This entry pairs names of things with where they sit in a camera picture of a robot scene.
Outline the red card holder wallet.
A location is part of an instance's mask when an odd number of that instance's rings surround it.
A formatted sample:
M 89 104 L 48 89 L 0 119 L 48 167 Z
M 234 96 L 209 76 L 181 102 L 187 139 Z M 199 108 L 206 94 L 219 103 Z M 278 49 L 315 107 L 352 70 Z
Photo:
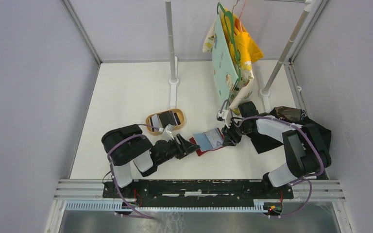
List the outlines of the red card holder wallet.
M 199 146 L 199 149 L 196 150 L 199 157 L 205 153 L 224 148 L 224 135 L 219 128 L 213 128 L 203 133 L 194 133 L 189 141 Z

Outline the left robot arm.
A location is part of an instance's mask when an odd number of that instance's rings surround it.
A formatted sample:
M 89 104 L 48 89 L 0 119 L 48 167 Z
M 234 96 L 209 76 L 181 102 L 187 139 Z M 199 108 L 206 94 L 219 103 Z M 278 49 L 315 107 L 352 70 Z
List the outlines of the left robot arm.
M 143 134 L 141 126 L 158 130 L 164 140 L 155 144 Z M 155 173 L 158 167 L 176 158 L 181 160 L 196 152 L 200 146 L 187 141 L 180 134 L 173 135 L 173 125 L 158 128 L 147 124 L 133 124 L 108 131 L 101 139 L 110 163 L 114 191 L 122 198 L 133 192 L 131 164 L 134 164 L 142 177 Z

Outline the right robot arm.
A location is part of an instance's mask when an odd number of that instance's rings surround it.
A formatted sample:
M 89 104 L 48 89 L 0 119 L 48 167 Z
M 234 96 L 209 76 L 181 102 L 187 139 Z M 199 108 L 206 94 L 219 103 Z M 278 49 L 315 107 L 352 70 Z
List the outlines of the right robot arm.
M 241 115 L 231 117 L 221 130 L 224 146 L 236 146 L 247 136 L 259 154 L 284 148 L 284 163 L 263 175 L 261 192 L 265 197 L 274 198 L 287 184 L 319 177 L 332 164 L 332 132 L 311 120 L 304 110 L 280 106 L 259 113 L 251 101 L 238 109 Z

